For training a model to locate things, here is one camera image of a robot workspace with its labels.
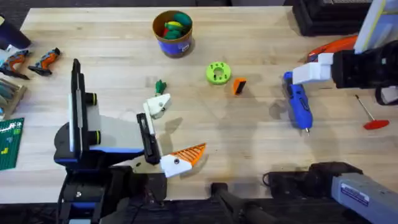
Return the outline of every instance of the cutting mat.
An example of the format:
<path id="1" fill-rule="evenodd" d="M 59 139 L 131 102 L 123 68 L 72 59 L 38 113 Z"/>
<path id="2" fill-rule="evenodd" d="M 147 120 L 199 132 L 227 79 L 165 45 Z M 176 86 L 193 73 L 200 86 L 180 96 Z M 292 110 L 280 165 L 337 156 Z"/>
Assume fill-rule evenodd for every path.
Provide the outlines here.
<path id="1" fill-rule="evenodd" d="M 24 119 L 0 122 L 0 170 L 15 168 Z"/>

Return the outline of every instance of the blue glue gun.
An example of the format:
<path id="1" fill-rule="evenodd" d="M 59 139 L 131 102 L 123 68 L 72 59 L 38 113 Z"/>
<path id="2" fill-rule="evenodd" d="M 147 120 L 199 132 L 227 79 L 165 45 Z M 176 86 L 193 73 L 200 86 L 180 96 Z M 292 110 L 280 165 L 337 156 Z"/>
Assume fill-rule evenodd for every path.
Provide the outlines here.
<path id="1" fill-rule="evenodd" d="M 293 85 L 293 72 L 286 72 L 284 75 L 287 94 L 289 94 L 289 102 L 293 108 L 294 118 L 297 126 L 304 129 L 310 135 L 312 128 L 312 114 L 308 98 L 305 95 L 303 85 Z"/>

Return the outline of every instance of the orange triangle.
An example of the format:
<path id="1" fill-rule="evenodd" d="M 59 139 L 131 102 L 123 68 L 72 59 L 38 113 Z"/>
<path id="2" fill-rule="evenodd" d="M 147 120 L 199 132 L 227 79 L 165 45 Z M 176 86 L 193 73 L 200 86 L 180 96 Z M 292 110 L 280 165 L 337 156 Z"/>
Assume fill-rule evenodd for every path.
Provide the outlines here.
<path id="1" fill-rule="evenodd" d="M 203 143 L 197 146 L 192 146 L 187 149 L 182 149 L 177 152 L 173 152 L 170 155 L 188 161 L 191 163 L 192 166 L 194 166 L 198 162 L 198 160 L 202 157 L 205 149 L 206 149 L 206 143 Z"/>

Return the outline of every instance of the wooden table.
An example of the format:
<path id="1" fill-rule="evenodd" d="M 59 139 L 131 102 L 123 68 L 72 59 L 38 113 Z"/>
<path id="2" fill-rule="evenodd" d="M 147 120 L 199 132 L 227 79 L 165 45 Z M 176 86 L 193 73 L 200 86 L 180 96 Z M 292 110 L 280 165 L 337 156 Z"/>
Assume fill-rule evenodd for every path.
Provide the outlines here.
<path id="1" fill-rule="evenodd" d="M 78 58 L 86 89 L 96 92 L 102 115 L 134 121 L 154 83 L 166 81 L 172 106 L 155 121 L 163 153 L 207 143 L 199 165 L 169 179 L 168 199 L 209 197 L 210 183 L 229 183 L 242 197 L 265 197 L 261 176 L 270 170 L 308 169 L 314 162 L 345 161 L 398 191 L 398 110 L 379 106 L 372 90 L 336 90 L 333 83 L 306 85 L 314 117 L 311 136 L 294 129 L 281 88 L 285 71 L 306 53 L 339 37 L 302 37 L 291 7 L 179 8 L 193 21 L 195 46 L 180 59 L 166 57 L 152 33 L 152 20 L 167 8 L 31 9 L 22 31 L 33 41 L 33 64 L 58 47 L 62 56 L 51 77 L 25 68 L 30 81 L 14 117 L 25 117 L 17 167 L 0 172 L 0 203 L 55 202 L 65 177 L 53 161 L 53 138 L 67 122 L 72 60 Z M 216 60 L 248 82 L 241 96 L 231 83 L 210 85 L 206 66 Z M 390 119 L 377 131 L 356 101 L 374 117 Z M 143 159 L 127 161 L 135 166 Z M 138 172 L 155 172 L 143 164 Z"/>

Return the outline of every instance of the colorful toys in cup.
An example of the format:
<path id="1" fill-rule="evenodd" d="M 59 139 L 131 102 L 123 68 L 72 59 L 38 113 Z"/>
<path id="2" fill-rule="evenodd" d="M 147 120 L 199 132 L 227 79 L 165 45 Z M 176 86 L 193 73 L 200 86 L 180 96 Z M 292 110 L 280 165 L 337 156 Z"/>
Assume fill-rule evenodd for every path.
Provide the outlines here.
<path id="1" fill-rule="evenodd" d="M 192 20 L 184 13 L 174 14 L 173 20 L 164 24 L 163 38 L 167 40 L 183 37 L 192 26 Z"/>

